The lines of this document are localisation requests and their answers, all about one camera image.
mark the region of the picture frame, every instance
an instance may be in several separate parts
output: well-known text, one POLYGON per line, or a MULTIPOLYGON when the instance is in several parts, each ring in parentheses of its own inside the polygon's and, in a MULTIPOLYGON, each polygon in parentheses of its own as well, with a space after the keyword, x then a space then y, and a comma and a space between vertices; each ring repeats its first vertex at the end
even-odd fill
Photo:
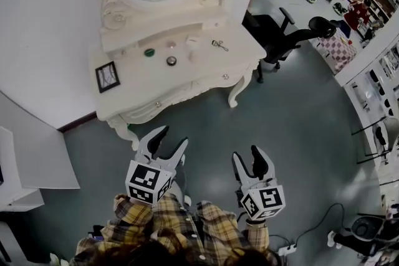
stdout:
POLYGON ((95 77, 97 79, 97 85, 99 87, 100 93, 120 85, 117 68, 115 67, 115 63, 113 61, 96 68, 95 77))

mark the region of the power strip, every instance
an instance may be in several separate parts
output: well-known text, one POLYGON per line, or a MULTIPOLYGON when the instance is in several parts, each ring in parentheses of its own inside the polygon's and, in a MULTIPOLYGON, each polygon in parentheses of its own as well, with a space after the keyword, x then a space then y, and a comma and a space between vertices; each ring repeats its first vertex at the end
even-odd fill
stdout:
POLYGON ((297 251, 297 246, 292 244, 290 246, 281 247, 279 249, 279 256, 286 256, 288 254, 295 253, 297 251))

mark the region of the chair armrest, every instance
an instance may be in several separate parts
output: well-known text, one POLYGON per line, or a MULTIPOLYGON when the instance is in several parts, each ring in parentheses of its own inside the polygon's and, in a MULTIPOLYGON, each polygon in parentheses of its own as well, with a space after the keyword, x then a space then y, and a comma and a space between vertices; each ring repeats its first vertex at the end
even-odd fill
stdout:
POLYGON ((291 15, 283 7, 280 7, 280 11, 282 12, 283 15, 285 15, 286 19, 288 19, 290 24, 295 24, 295 20, 293 20, 291 15))

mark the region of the metal stand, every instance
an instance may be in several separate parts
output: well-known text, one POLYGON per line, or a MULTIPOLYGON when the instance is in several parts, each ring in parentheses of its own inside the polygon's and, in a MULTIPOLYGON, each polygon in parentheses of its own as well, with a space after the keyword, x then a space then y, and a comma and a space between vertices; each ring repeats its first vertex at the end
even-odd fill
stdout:
POLYGON ((362 128, 361 130, 358 130, 358 131, 352 133, 352 135, 356 135, 357 133, 363 132, 364 130, 371 128, 373 125, 376 125, 377 123, 380 123, 381 121, 385 120, 386 118, 387 118, 386 116, 383 116, 377 122, 374 122, 374 123, 370 124, 369 126, 366 126, 365 128, 362 128))
MULTIPOLYGON (((363 132, 363 131, 365 131, 365 130, 368 129, 368 128, 371 128, 373 125, 376 125, 377 123, 380 123, 381 121, 383 121, 383 120, 386 119, 386 118, 387 118, 386 116, 383 116, 383 117, 382 117, 381 119, 379 119, 377 122, 374 122, 374 123, 372 123, 372 124, 366 126, 365 128, 362 128, 361 130, 358 130, 358 131, 352 133, 352 136, 353 136, 353 135, 356 135, 357 133, 363 132)), ((381 154, 378 153, 378 152, 376 152, 376 153, 364 154, 365 156, 371 156, 371 158, 365 159, 365 160, 360 161, 360 162, 356 162, 356 164, 362 164, 362 163, 369 162, 369 161, 371 161, 371 160, 373 160, 373 159, 377 159, 377 158, 379 158, 379 157, 381 157, 381 156, 385 156, 386 154, 388 154, 388 153, 391 152, 391 151, 392 151, 392 150, 384 150, 384 151, 382 151, 381 154)))

